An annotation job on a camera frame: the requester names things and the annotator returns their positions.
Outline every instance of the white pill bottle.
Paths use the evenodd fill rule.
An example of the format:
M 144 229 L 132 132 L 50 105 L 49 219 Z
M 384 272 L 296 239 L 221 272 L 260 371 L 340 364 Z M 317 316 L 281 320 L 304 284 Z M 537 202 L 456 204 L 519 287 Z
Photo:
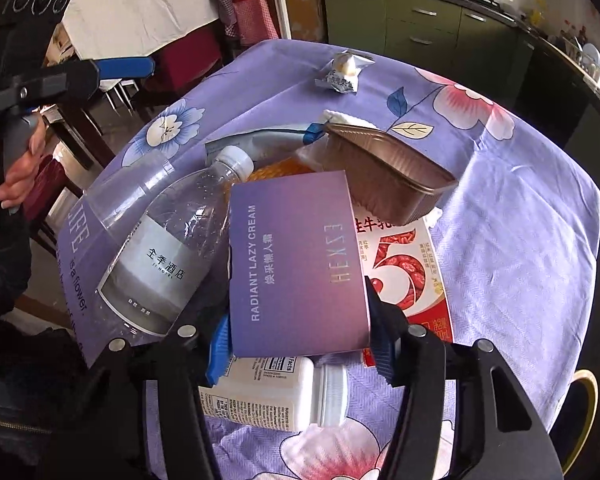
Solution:
M 308 357 L 233 357 L 213 388 L 199 388 L 205 415 L 270 430 L 339 426 L 347 412 L 347 371 Z

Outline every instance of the purple tablecloth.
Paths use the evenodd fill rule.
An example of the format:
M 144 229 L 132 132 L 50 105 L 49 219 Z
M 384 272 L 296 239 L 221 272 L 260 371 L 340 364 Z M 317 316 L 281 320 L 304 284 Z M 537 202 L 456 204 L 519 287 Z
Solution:
M 318 70 L 340 51 L 286 40 L 249 49 L 161 119 L 180 130 L 157 149 L 177 170 L 192 171 L 203 165 L 203 139 L 274 124 L 311 123 L 325 109 L 382 129 L 393 125 L 398 138 L 460 180 L 439 204 L 443 215 L 431 232 L 456 341 L 491 339 L 542 420 L 551 424 L 589 320 L 600 238 L 599 190 L 575 162 L 519 118 L 471 90 L 407 64 L 376 57 L 362 72 L 356 95 L 317 89 Z M 149 149 L 147 128 L 98 182 Z M 91 363 L 109 338 L 94 322 L 91 298 L 116 247 L 84 199 L 71 211 L 58 249 L 75 333 Z M 363 368 L 358 355 L 332 359 L 348 365 L 346 423 L 337 430 L 312 426 L 293 435 L 210 418 L 224 478 L 378 476 L 402 392 L 387 386 L 373 368 Z M 453 420 L 452 391 L 446 400 L 445 418 Z M 150 402 L 154 431 L 148 438 L 152 465 L 164 476 L 152 420 L 155 408 Z M 446 440 L 450 428 L 445 422 Z M 442 442 L 441 453 L 447 452 L 448 443 Z

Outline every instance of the finger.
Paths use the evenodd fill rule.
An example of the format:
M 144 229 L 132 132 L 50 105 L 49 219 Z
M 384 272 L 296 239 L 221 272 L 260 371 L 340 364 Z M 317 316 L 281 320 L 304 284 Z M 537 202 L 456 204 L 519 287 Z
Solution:
M 15 184 L 19 180 L 36 176 L 39 166 L 40 156 L 31 155 L 31 153 L 25 152 L 24 155 L 16 160 L 8 169 L 4 181 L 6 184 Z
M 2 184 L 0 186 L 0 202 L 17 200 L 24 192 L 31 190 L 35 181 L 35 178 L 30 177 L 19 180 L 15 184 Z
M 33 116 L 38 120 L 38 123 L 33 134 L 29 137 L 29 151 L 32 155 L 38 155 L 45 148 L 46 126 L 42 115 L 36 112 Z
M 7 209 L 7 208 L 13 207 L 15 205 L 22 204 L 24 202 L 24 200 L 26 199 L 27 195 L 33 189 L 33 186 L 35 185 L 35 183 L 36 183 L 35 180 L 31 180 L 29 187 L 25 188 L 25 190 L 15 200 L 5 200 L 4 202 L 2 202 L 0 204 L 0 207 L 2 209 Z

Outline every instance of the bolt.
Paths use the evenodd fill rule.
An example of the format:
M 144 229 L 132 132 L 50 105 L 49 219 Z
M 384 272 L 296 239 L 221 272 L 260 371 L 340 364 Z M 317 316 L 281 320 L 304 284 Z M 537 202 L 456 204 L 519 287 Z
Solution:
M 483 352 L 493 352 L 493 343 L 488 339 L 478 339 L 477 345 Z
M 193 325 L 183 325 L 178 329 L 178 335 L 180 337 L 192 337 L 196 335 L 196 327 Z
M 415 337 L 424 337 L 427 333 L 427 329 L 422 325 L 409 325 L 408 331 Z
M 126 345 L 124 339 L 116 338 L 109 341 L 109 350 L 112 352 L 120 352 Z

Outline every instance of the black sleeve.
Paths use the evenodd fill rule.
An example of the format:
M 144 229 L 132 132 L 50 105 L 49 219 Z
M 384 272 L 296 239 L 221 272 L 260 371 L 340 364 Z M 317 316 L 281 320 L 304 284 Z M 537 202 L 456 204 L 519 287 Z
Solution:
M 0 316 L 13 308 L 31 277 L 31 248 L 20 208 L 0 229 Z

